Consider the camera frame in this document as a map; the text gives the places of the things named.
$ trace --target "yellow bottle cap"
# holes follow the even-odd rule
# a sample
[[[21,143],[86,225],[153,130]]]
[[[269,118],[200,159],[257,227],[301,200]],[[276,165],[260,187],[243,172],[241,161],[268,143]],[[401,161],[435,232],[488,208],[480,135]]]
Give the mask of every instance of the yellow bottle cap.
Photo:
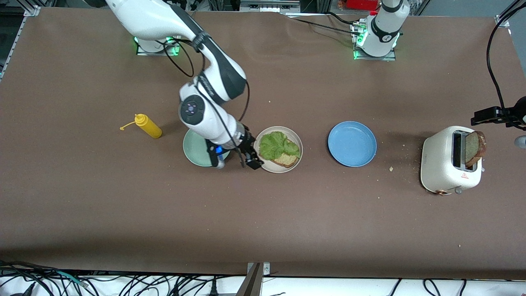
[[[145,125],[148,122],[148,117],[144,114],[135,114],[135,123],[138,126]]]

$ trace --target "white toaster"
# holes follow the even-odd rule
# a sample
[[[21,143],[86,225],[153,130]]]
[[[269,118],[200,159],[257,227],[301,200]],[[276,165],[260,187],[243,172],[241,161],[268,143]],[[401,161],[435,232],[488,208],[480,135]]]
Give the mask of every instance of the white toaster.
[[[466,135],[474,130],[450,126],[424,141],[420,181],[433,193],[448,195],[477,186],[482,159],[466,167]]]

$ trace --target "bread slice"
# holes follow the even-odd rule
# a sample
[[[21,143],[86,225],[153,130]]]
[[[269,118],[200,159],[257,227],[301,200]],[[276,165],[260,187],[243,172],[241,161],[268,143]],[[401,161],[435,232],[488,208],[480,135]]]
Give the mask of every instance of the bread slice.
[[[486,153],[484,133],[475,131],[466,136],[466,167],[472,167]]]
[[[297,161],[298,157],[283,153],[279,158],[272,160],[275,164],[284,166],[286,168],[292,167]]]

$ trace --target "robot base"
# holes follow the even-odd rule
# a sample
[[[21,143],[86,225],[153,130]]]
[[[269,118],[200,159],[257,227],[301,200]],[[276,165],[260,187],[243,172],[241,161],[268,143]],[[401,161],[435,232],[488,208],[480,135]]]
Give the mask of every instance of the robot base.
[[[366,54],[361,47],[356,46],[356,43],[352,43],[352,50],[354,54],[355,60],[372,60],[372,61],[395,61],[395,51],[391,50],[387,55],[385,56],[370,56]]]
[[[135,44],[137,45],[137,55],[150,55],[150,56],[164,56],[166,55],[163,46],[157,43],[157,41],[150,41],[150,40],[140,40],[137,37],[134,37]],[[181,45],[180,44],[167,44],[166,45],[166,52],[169,56],[177,56],[179,55],[179,51]]]

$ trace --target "black cable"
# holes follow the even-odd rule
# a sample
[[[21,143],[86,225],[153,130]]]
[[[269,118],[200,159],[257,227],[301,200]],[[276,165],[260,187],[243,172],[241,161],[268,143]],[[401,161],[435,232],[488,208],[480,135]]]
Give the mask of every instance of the black cable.
[[[513,1],[513,3],[510,4],[510,6],[508,6],[508,8],[506,8],[506,10],[504,12],[502,12],[501,15],[506,15],[506,13],[508,13],[508,11],[510,11],[510,9],[512,7],[514,7],[515,5],[517,5],[518,2],[521,2],[522,0],[515,0]]]
[[[427,281],[429,281],[429,282],[433,285],[435,291],[437,292],[437,295],[435,295],[435,294],[433,294],[431,291],[429,291],[429,289],[427,288],[427,285],[426,285],[426,282],[427,282]],[[462,282],[463,282],[463,283],[462,283],[462,287],[460,288],[459,296],[462,296],[462,294],[464,293],[464,289],[466,288],[466,284],[468,283],[468,280],[467,280],[467,279],[462,279]],[[424,289],[425,289],[430,295],[432,295],[432,296],[441,296],[441,295],[440,295],[440,291],[439,291],[438,288],[437,288],[437,285],[435,285],[435,283],[433,282],[432,279],[424,279],[424,281],[422,282],[422,284],[424,285]]]
[[[206,284],[204,284],[204,283],[201,284],[201,285],[202,285],[201,288],[197,289],[197,291],[194,293],[194,296],[197,296],[197,293],[199,293],[199,291],[201,291],[201,289],[204,288],[204,287],[206,286]]]
[[[111,282],[111,281],[115,281],[118,278],[131,278],[131,277],[129,277],[127,275],[118,275],[118,276],[116,276],[114,278],[111,278],[111,279],[108,279],[108,280],[101,280],[101,279],[93,278],[93,277],[89,277],[89,278],[85,277],[85,278],[83,278],[83,280],[91,280],[91,281],[96,281],[96,282]]]
[[[320,26],[320,27],[331,29],[331,30],[335,30],[335,31],[349,33],[351,35],[360,35],[360,33],[358,33],[358,32],[347,31],[347,30],[343,30],[343,29],[338,29],[338,28],[322,25],[322,24],[317,24],[317,23],[313,23],[313,22],[309,22],[309,21],[304,21],[303,19],[297,19],[297,18],[294,18],[294,19],[299,21],[299,22],[302,22],[302,23],[307,23],[307,24],[311,24],[311,25],[314,25],[314,26]]]
[[[64,282],[62,282],[62,286],[64,287],[64,291],[62,291],[62,293],[60,293],[59,296],[64,295],[64,293],[66,293],[66,296],[69,296],[69,294],[68,294],[68,292],[67,292],[67,288],[69,287],[69,285],[71,285],[71,283],[73,283],[73,282],[69,282],[68,285],[64,285]]]
[[[8,280],[5,281],[4,283],[0,284],[0,288],[1,288],[3,285],[9,283],[10,281],[12,281],[12,280],[14,280],[14,279],[16,279],[16,278],[17,278],[17,277],[12,277],[12,278],[8,279]]]
[[[357,21],[360,20],[360,19],[357,19],[356,21],[346,21],[345,19],[341,18],[339,15],[337,15],[336,13],[331,12],[331,11],[327,11],[327,12],[325,12],[325,14],[330,14],[333,17],[335,17],[337,20],[339,20],[340,22],[342,22],[344,24],[348,24],[348,25],[352,25],[354,22],[357,22]]]
[[[468,283],[467,279],[463,279],[463,281],[464,283],[462,284],[462,287],[460,288],[459,296],[462,296],[462,294],[464,293],[464,289],[466,288],[466,284]]]
[[[124,290],[126,289],[126,287],[128,287],[128,285],[130,285],[130,288],[128,289],[128,291],[130,291],[130,290],[133,288],[133,286],[132,286],[133,281],[134,281],[136,278],[138,278],[138,277],[139,277],[138,275],[134,276],[134,277],[133,277],[133,278],[132,278],[132,279],[131,279],[126,285],[124,285],[123,289],[119,292],[119,296],[123,296],[123,295],[126,294],[126,293],[124,292]]]
[[[433,285],[435,291],[437,292],[437,295],[435,295],[435,294],[431,293],[431,291],[429,291],[429,289],[427,288],[427,285],[426,285],[426,282],[427,282],[427,281],[430,281],[430,282],[431,282],[431,284]],[[429,294],[431,294],[432,296],[441,296],[441,295],[440,295],[440,291],[438,290],[437,285],[434,284],[433,280],[431,280],[431,279],[424,279],[424,281],[422,282],[422,284],[424,285],[424,289],[425,289]]]
[[[150,287],[148,289],[146,289],[146,291],[150,290],[150,289],[155,289],[155,291],[157,291],[157,296],[159,296],[159,289],[157,287]]]
[[[187,284],[189,284],[192,280],[198,280],[198,276],[195,277],[185,277],[185,276],[179,276],[177,278],[177,281],[175,282],[174,288],[169,292],[168,296],[179,296],[179,291],[182,290]]]
[[[164,282],[161,282],[161,281],[160,281],[160,280],[163,279],[163,278],[165,279],[164,282],[167,282],[167,281],[168,281],[166,275],[164,275],[164,276],[162,276],[162,277],[159,277],[158,279],[156,279],[156,280],[152,281],[151,283],[147,284],[142,290],[140,290],[139,292],[135,293],[134,296],[139,296],[139,295],[140,295],[141,293],[143,293],[144,291],[149,290],[149,288],[150,288],[151,286],[153,286],[153,285],[158,285],[158,284],[162,284],[162,283],[164,283]]]
[[[8,265],[10,266],[14,271],[18,272],[20,275],[22,275],[25,278],[30,278],[32,279],[33,281],[37,282],[40,286],[42,286],[42,288],[44,288],[44,290],[46,290],[46,292],[50,295],[50,296],[53,296],[53,293],[51,292],[51,290],[49,289],[49,287],[44,283],[42,282],[40,279],[38,279],[37,277],[33,276],[32,274],[30,273],[27,273],[25,271],[22,271],[21,269],[18,269],[16,268],[13,264],[9,263],[9,262],[5,262],[3,260],[0,260],[0,263],[2,265]]]
[[[500,102],[500,107],[502,109],[502,115],[504,116],[504,119],[510,123],[512,126],[520,129],[520,130],[523,130],[523,131],[526,131],[526,127],[521,127],[521,126],[518,126],[517,123],[513,122],[512,120],[510,120],[509,116],[508,116],[508,111],[505,109],[505,106],[504,106],[504,99],[502,98],[502,94],[500,92],[500,86],[499,86],[499,83],[497,83],[497,80],[495,79],[495,75],[493,74],[493,70],[491,69],[491,62],[490,62],[490,48],[491,48],[491,42],[493,41],[493,37],[495,36],[495,32],[497,31],[497,29],[499,28],[500,24],[502,24],[502,22],[505,22],[507,21],[510,17],[512,17],[515,13],[517,13],[519,10],[523,9],[526,7],[526,3],[522,4],[521,6],[513,9],[512,11],[510,11],[509,13],[505,14],[502,16],[502,18],[500,19],[500,21],[496,24],[496,26],[493,28],[493,31],[491,31],[491,35],[490,35],[490,38],[488,40],[488,47],[486,48],[486,63],[487,63],[487,66],[488,66],[488,72],[490,73],[490,76],[491,76],[491,80],[493,82],[493,84],[495,85],[495,89],[497,90],[497,96],[499,97],[499,102]]]
[[[229,277],[233,277],[233,275],[223,275],[223,276],[220,276],[220,277],[216,277],[215,280],[220,280],[220,279],[224,279],[224,278],[229,278]],[[186,293],[190,292],[191,290],[201,286],[201,285],[206,285],[207,283],[213,281],[213,279],[211,280],[206,280],[204,281],[203,283],[200,283],[200,284],[197,284],[195,286],[193,286],[192,288],[188,289],[186,292],[184,292],[183,294],[181,294],[180,296],[185,296]]]
[[[243,109],[243,113],[241,113],[241,117],[239,118],[239,122],[241,122],[243,120],[243,118],[245,118],[245,114],[247,113],[247,109],[248,109],[248,104],[250,103],[250,85],[248,84],[248,80],[246,80],[247,82],[247,102],[245,103],[245,109]]]
[[[208,295],[209,296],[219,296],[219,293],[217,293],[217,280],[215,276],[214,276],[214,280],[212,281],[212,287],[210,288],[210,293],[208,293]]]
[[[91,291],[89,291],[87,288],[84,288],[84,290],[88,291],[88,293],[91,294],[92,296],[99,296],[99,293],[97,292],[97,289],[95,288],[95,286],[90,281],[84,281],[84,282],[87,282],[92,287],[93,291],[95,291],[95,294],[91,293]]]
[[[395,294],[396,288],[398,288],[398,285],[400,284],[401,281],[402,281],[402,278],[399,278],[398,281],[396,282],[396,284],[394,284],[395,286],[391,290],[391,293],[389,294],[389,296],[393,296]]]
[[[182,44],[180,44],[178,41],[175,42],[175,45],[179,44],[179,46],[183,49],[183,51],[185,52],[186,54],[186,57],[188,58],[188,60],[190,61],[190,67],[192,68],[192,74],[188,74],[186,73],[181,67],[179,67],[179,65],[177,65],[176,62],[174,62],[174,60],[172,59],[172,57],[168,54],[168,51],[166,50],[166,42],[159,42],[157,41],[157,43],[159,44],[162,44],[163,45],[163,51],[165,52],[166,56],[168,57],[168,59],[170,59],[171,63],[176,66],[179,71],[181,71],[185,76],[187,77],[194,77],[194,74],[195,74],[195,71],[194,71],[194,64],[192,63],[192,59],[190,58],[190,55],[188,55],[188,52],[186,51],[186,49],[183,47]]]
[[[77,283],[73,283],[73,288],[75,288],[75,292],[77,292],[79,296],[82,296],[82,290],[80,289],[80,286]]]

